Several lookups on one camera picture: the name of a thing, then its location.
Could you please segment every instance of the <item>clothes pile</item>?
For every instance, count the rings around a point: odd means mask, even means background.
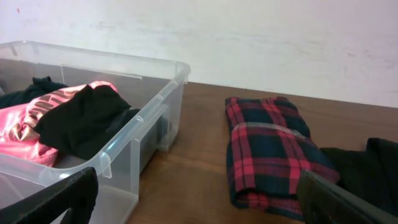
[[[46,166],[58,151],[91,159],[139,112],[112,83],[68,87],[50,77],[1,96],[0,108],[0,152]]]

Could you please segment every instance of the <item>plastic storage container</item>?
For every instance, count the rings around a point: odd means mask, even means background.
[[[89,161],[67,156],[47,167],[0,154],[0,208],[91,166],[99,193],[90,223],[124,223],[138,202],[140,171],[154,151],[167,150],[178,133],[189,73],[182,62],[26,41],[0,44],[0,87],[5,93],[24,90],[32,77],[50,76],[69,86],[103,80],[141,109]]]

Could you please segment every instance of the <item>black fabric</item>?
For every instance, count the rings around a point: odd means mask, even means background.
[[[0,97],[0,109],[29,103],[34,98],[68,87],[61,83],[52,82],[50,77],[33,78],[32,81],[33,84],[29,85],[26,90],[8,93]]]
[[[396,224],[398,218],[303,170],[297,198],[306,224]]]
[[[369,138],[367,152],[375,152],[387,179],[392,202],[398,211],[398,143]]]
[[[122,128],[114,125],[115,118],[130,108],[110,86],[92,89],[84,87],[68,102],[47,112],[34,130],[40,134],[39,142],[77,156],[91,159]],[[126,112],[126,122],[137,111]]]
[[[86,141],[81,142],[79,145],[76,146],[75,150],[79,152],[81,158],[84,159],[92,158],[139,111],[140,109],[123,111],[113,119],[112,123],[109,125],[107,129],[100,132],[96,136],[93,136],[92,138],[88,138]]]
[[[393,174],[392,167],[389,167],[387,172],[391,176],[388,177],[385,175],[384,167],[388,166],[390,162],[398,161],[398,154],[395,157],[390,154],[390,157],[384,157],[382,160],[379,159],[380,152],[385,153],[385,149],[381,148],[380,144],[376,147],[368,145],[368,148],[372,150],[361,152],[321,148],[321,152],[332,161],[340,173],[339,185],[343,189],[385,212],[397,215],[398,210],[392,196],[397,193],[398,189],[391,190],[389,182],[397,183],[398,170],[396,169]]]
[[[86,167],[43,190],[0,210],[0,223],[50,224],[65,210],[63,224],[87,224],[98,194],[93,167]]]

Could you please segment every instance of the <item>plaid flannel shirt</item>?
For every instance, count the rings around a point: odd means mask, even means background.
[[[230,141],[227,173],[231,203],[303,220],[296,196],[302,170],[336,183],[340,175],[310,139],[286,98],[226,99]]]

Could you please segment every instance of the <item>folded clothing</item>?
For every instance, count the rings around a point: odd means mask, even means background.
[[[29,85],[26,90],[15,91],[1,96],[0,109],[29,103],[34,98],[68,87],[61,83],[52,82],[50,77],[32,78],[32,81],[33,84]]]
[[[340,187],[398,215],[398,144],[369,138],[366,151],[321,148],[341,175]]]
[[[340,176],[311,141],[296,107],[283,97],[226,99],[231,131],[226,164],[231,203],[303,220],[296,196],[302,170],[336,183]]]
[[[129,108],[110,86],[86,86],[70,101],[43,115],[34,131],[40,134],[40,143],[88,160],[115,134],[106,131],[115,117]],[[135,113],[121,119],[126,123]]]
[[[90,83],[115,87],[109,82]],[[46,166],[53,166],[57,150],[39,143],[39,134],[33,130],[48,111],[72,99],[86,85],[62,88],[33,99],[30,103],[0,110],[0,152]]]

